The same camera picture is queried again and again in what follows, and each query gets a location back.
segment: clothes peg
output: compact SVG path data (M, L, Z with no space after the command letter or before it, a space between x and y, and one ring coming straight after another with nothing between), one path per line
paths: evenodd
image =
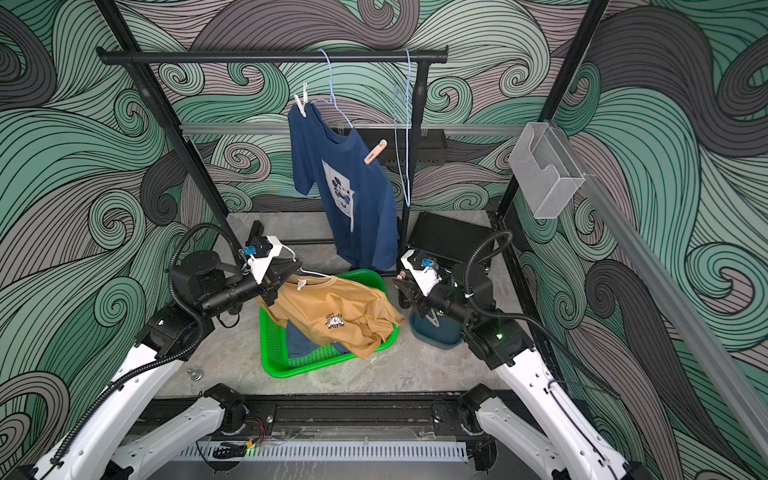
M306 82L304 83L304 86L302 87L302 90L303 90L304 102L299 100L299 95L294 94L293 98L296 100L296 105L299 106L299 112L301 112L301 116L306 118L306 112L304 111L304 105L306 105L307 101L309 100L309 98L306 96Z
M379 156L380 153L382 153L382 150L386 148L386 140L381 140L378 145L376 145L373 150L369 154L366 155L366 165L369 165L376 157Z
M296 99L296 106L299 107L299 112L301 112L301 116L306 117L306 112L304 111L304 105L301 103L301 100L299 99L299 95L294 94L293 98Z

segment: orange t-shirt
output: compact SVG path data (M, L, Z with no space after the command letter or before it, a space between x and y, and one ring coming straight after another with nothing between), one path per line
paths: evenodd
M306 281L301 290L299 280ZM386 341L393 323L405 320L381 290L337 276L294 275L280 287L274 305L259 302L283 328L290 320L316 345L339 342L361 359Z

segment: swirl pattern wallpaper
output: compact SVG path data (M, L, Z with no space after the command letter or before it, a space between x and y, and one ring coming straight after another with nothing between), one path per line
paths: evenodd
M768 400L768 2L608 12L555 117L615 207ZM569 385L665 480L768 468L589 198L508 225L542 319L621 395ZM566 380L595 387L558 355Z
M499 124L538 116L586 10L561 0L118 6L148 51L449 45L451 61L431 70L426 121ZM48 450L98 394L167 301L176 242L212 217L124 69L100 63L96 47L119 49L92 0L0 0L0 475ZM185 122L285 122L304 81L313 98L329 93L324 65L152 68ZM352 119L405 120L408 65L336 64L333 74ZM195 140L232 210L319 208L293 188L287 136ZM445 166L419 168L415 205L492 205L514 141L451 139Z
M524 124L535 120L578 29L587 1L515 0L183 0L121 2L137 41L152 51L375 50L449 47L429 73L425 123ZM639 5L621 0L612 11ZM318 64L153 65L183 123L285 123L293 95L329 97L329 69ZM411 82L416 65L412 65ZM333 64L334 93L353 121L405 123L407 64ZM336 110L316 105L332 126ZM229 208L322 210L293 187L287 135L194 138ZM513 137L449 138L445 165L418 165L417 210L493 208L509 182ZM386 170L398 202L397 169ZM178 179L157 177L157 190Z

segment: blue t-shirt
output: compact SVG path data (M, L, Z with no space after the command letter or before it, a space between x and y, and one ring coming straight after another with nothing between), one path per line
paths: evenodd
M333 230L336 251L355 268L387 270L397 257L397 213L392 185L357 130L339 135L313 104L306 118L294 105L288 114L293 184L307 195L317 184Z

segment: black metal pole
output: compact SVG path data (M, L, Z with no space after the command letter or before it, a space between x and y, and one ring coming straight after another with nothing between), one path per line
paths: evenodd
M320 51L105 51L99 58L106 65L150 63L232 63L232 62L324 62ZM352 63L408 61L404 51L330 51L330 61ZM448 49L410 52L411 61L446 63Z
M608 7L609 0L592 0L587 7L587 11L584 13L584 17L581 19L581 24L576 31L576 35L571 42L571 47L568 49L568 53L563 61L563 66L558 72L558 76L554 80L552 90L550 90L547 100L544 102L544 106L541 108L541 113L538 115L537 121L550 121L554 118L554 114L558 111L560 102L565 96L565 92L568 89L568 85L571 84L571 80L576 75L579 65L581 65L581 59L584 58L584 54L589 48L589 42L592 40L594 31L598 29L601 18L605 13L606 7ZM515 194L518 192L519 184L517 179L513 176L507 185L507 190L504 192L502 201L499 202L496 214L500 218L507 216L512 200L515 198Z
M498 208L496 209L496 214L501 218L507 217L507 212L509 212L509 207L515 199L518 188L520 188L520 183L518 183L518 178L513 174L512 178L509 179L509 184L507 184L507 190L504 190L502 201L498 202Z
M128 28L123 15L120 13L114 0L96 0L96 6L104 16L104 20L112 30L112 34L118 40L120 46L126 51L123 53L137 52L140 47L136 42L136 38L131 34L131 30ZM107 53L103 48L96 48L96 52L99 58ZM147 107L157 123L161 126L165 132L166 137L170 141L174 150L179 156L179 160L187 169L192 181L197 188L203 194L203 199L210 207L217 222L224 228L227 235L236 239L232 226L227 222L227 215L229 209L224 203L224 199L221 197L219 190L216 188L213 179L208 174L208 170L205 168L203 159L195 150L194 146L184 140L184 136L181 132L179 121L173 106L171 106L168 99L165 97L161 86L157 83L157 79L154 77L152 70L147 65L136 65L135 63L128 62L123 65L125 70L131 76L131 79L136 84L141 100L144 101L144 105Z
M488 221L491 223L491 228L493 228L494 231L507 228L504 219L493 212L488 212ZM512 245L502 250L502 257L504 258L504 264L507 267L507 273L509 273L509 279L512 281L512 287L515 289L515 294L518 296L518 302L520 303L522 312L541 322L541 315L538 313L538 307L531 295L531 290L528 288L528 282L525 280L522 268L518 262L518 256L515 254L515 249ZM557 378L563 378L560 369L558 368L557 360L554 357L554 351L547 338L535 328L531 328L531 336L550 371L555 372Z
M429 62L420 61L416 68L416 83L413 87L413 98L411 100L411 131L409 132L409 160L407 175L410 184L415 182L416 158L419 156L419 143L422 140L422 122L424 121L424 108L427 103L427 76L429 75ZM398 258L406 252L406 241L408 240L408 219L411 214L411 207L402 200L402 216L400 241L398 243Z
M200 193L203 194L203 199L208 203L217 222L224 228L227 235L236 240L237 235L235 235L232 226L227 221L227 214L229 213L227 205L224 204L224 200L219 194L219 190L216 188L213 179L208 174L203 159L200 158L200 155L197 153L194 146L189 141L184 140L184 136L179 128L180 122L176 117L176 113L170 105L164 105L164 101L167 100L162 91L158 91L152 86L154 76L152 76L151 72L143 71L143 68L141 68L142 66L143 65L124 65L125 70L136 84L136 89L141 96L141 100L144 101L144 105L147 106L158 124L163 128L165 136L174 147L174 150L179 156L179 160L187 169L190 177L192 177L192 181L197 185ZM241 264L243 262L241 258L237 258L236 260Z

